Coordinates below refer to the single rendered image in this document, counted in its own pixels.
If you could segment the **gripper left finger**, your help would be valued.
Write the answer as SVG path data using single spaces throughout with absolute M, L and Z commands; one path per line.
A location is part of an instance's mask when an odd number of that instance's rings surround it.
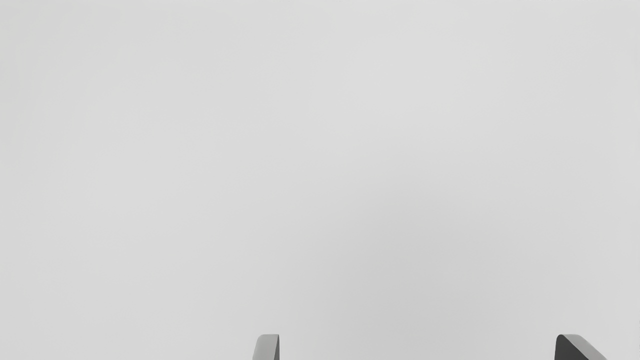
M 259 335 L 252 360 L 281 360 L 280 335 L 278 333 Z

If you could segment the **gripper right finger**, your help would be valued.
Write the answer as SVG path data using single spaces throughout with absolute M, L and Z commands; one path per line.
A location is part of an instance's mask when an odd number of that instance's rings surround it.
M 608 360 L 588 340 L 576 333 L 556 337 L 554 360 Z

